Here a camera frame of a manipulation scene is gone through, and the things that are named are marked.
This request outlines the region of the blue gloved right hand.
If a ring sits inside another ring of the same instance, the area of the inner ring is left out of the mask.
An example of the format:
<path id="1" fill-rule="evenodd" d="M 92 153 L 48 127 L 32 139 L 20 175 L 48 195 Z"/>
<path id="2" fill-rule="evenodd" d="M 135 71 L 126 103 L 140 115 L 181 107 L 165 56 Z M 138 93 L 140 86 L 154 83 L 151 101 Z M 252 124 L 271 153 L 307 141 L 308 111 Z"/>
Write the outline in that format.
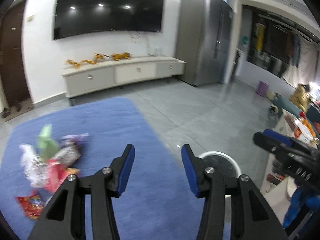
<path id="1" fill-rule="evenodd" d="M 291 197 L 291 204 L 283 222 L 285 229 L 297 218 L 299 211 L 301 211 L 304 205 L 311 211 L 317 211 L 319 209 L 319 194 L 308 187 L 300 186 Z"/>

